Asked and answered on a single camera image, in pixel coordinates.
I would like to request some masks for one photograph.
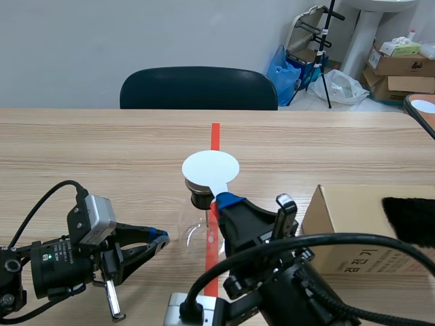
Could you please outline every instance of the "metal screw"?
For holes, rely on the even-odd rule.
[[[1,298],[1,306],[10,306],[11,304],[14,303],[15,297],[12,294],[5,294],[2,298]]]

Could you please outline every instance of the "white plastic bag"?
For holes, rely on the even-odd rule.
[[[338,70],[331,70],[325,74],[326,87],[328,88],[329,99],[342,104],[356,104],[364,100],[369,91],[363,89],[361,84],[353,78]],[[310,95],[318,96],[326,100],[324,83],[321,77],[308,87]]]

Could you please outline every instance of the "robotic arm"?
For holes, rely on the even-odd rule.
[[[409,244],[370,234],[295,237],[296,203],[287,194],[279,195],[277,203],[280,209],[272,213],[228,192],[216,196],[214,211],[227,259],[204,273],[188,294],[171,295],[164,326],[233,326],[257,313],[270,326],[355,326],[359,319],[383,325],[433,325],[348,306],[309,263],[313,258],[309,246],[381,245],[411,255],[434,275],[435,264],[424,254]],[[208,282],[228,270],[224,289],[235,301],[199,295]]]
[[[16,248],[18,238],[37,209],[64,185],[74,185],[77,190],[76,205],[67,215],[69,235]],[[122,249],[135,243],[147,245]],[[112,320],[121,321],[126,315],[120,310],[115,287],[168,243],[167,232],[117,223],[110,200],[89,194],[75,181],[63,181],[37,203],[11,244],[1,247],[0,325],[27,321],[68,297],[83,292],[88,283],[105,288]],[[29,261],[36,297],[48,297],[49,302],[24,316],[6,319],[4,317],[19,311],[27,302],[21,272]],[[101,272],[101,280],[97,279],[97,271]]]
[[[227,257],[295,236],[297,206],[287,194],[277,197],[278,213],[265,211],[248,199],[228,192],[218,195],[216,202]],[[311,267],[309,261],[312,258],[311,250],[301,248],[273,255],[257,255],[246,264],[231,267],[224,289],[229,298],[236,301],[230,303],[222,298],[199,295],[196,302],[203,306],[201,314],[190,311],[185,302],[186,294],[173,293],[164,326],[193,323],[238,325],[259,312],[269,325],[274,326],[359,325],[356,318],[322,305],[310,293],[308,283],[297,278],[297,274],[309,276],[328,295],[340,300]]]

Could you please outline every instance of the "wooden table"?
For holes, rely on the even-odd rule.
[[[212,122],[221,124],[221,150],[241,164],[231,190],[273,210],[275,196],[287,192],[299,206],[299,221],[319,183],[435,184],[435,143],[405,114],[2,109],[0,243],[9,243],[55,183],[79,181],[111,199],[118,221],[169,232],[172,243],[118,287],[127,313],[120,325],[161,325],[170,293],[186,292],[204,270],[203,262],[179,254],[177,220],[189,196],[181,163],[209,149]],[[72,187],[56,193],[19,244],[66,234],[74,195]],[[45,302],[33,296],[29,270],[23,312]],[[435,321],[432,279],[326,278],[348,304]],[[27,325],[110,323],[104,290],[89,286]],[[247,325],[264,321],[257,316]]]

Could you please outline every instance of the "dark chair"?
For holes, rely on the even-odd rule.
[[[126,79],[121,109],[278,110],[272,82],[254,71],[218,67],[145,69]]]

